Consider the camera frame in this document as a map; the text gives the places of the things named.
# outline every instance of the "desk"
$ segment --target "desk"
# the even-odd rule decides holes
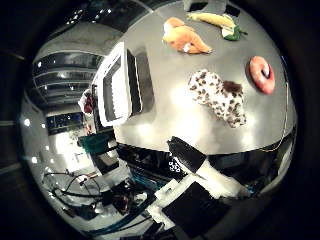
[[[208,5],[210,12],[221,14],[221,6]],[[163,23],[171,16],[196,29],[211,54],[178,53],[161,42]],[[143,111],[115,126],[118,142],[142,148],[168,151],[166,141],[177,136],[205,154],[250,151],[280,140],[285,119],[286,85],[277,47],[264,29],[246,12],[236,22],[248,32],[237,42],[222,38],[221,29],[202,22],[188,21],[183,4],[163,6],[144,16],[120,38],[137,58]],[[276,76],[272,95],[260,93],[252,83],[246,66],[250,57],[268,60]],[[211,109],[195,103],[188,95],[190,76],[203,68],[216,72],[223,80],[241,83],[247,124],[232,129],[216,120]],[[286,135],[296,122],[289,91]]]

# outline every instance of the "orange plush toy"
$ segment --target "orange plush toy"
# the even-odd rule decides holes
[[[171,47],[185,53],[210,53],[212,49],[206,45],[194,29],[188,27],[178,18],[171,17],[163,25],[162,40]]]

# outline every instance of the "red object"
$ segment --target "red object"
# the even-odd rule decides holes
[[[265,94],[271,94],[275,88],[274,72],[263,58],[255,56],[250,60],[250,74],[256,86]]]

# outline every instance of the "stuffed toy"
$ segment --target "stuffed toy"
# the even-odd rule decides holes
[[[227,14],[220,16],[213,13],[189,13],[187,16],[188,19],[194,21],[203,21],[221,27],[222,37],[229,41],[239,40],[241,34],[247,35],[247,33],[243,32]]]
[[[223,119],[230,127],[246,123],[240,84],[222,81],[218,74],[203,69],[192,75],[188,85],[193,99],[212,108],[218,119]]]
[[[162,40],[174,49],[185,53],[210,53],[212,49],[207,46],[195,30],[188,27],[178,18],[171,17],[163,25],[164,36]]]

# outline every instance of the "spotted plush toy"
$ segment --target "spotted plush toy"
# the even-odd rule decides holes
[[[203,69],[192,75],[189,89],[197,103],[208,105],[230,127],[246,123],[241,84],[222,81],[218,74]]]

